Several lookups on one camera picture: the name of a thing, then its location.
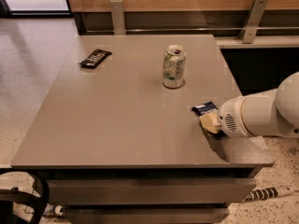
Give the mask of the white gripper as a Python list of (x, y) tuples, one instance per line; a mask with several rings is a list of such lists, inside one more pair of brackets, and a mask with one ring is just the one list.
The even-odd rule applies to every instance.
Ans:
[(218, 133), (221, 129), (229, 137), (249, 137), (242, 119), (242, 105), (245, 101), (243, 96), (236, 97), (225, 102), (217, 113), (208, 113), (201, 116), (202, 127), (210, 133)]

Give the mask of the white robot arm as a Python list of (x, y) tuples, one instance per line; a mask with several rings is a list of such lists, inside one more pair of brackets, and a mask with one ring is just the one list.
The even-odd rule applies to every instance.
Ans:
[(238, 96), (223, 103), (199, 105), (200, 124), (209, 133), (233, 138), (254, 136), (298, 137), (299, 72), (285, 78), (276, 89)]

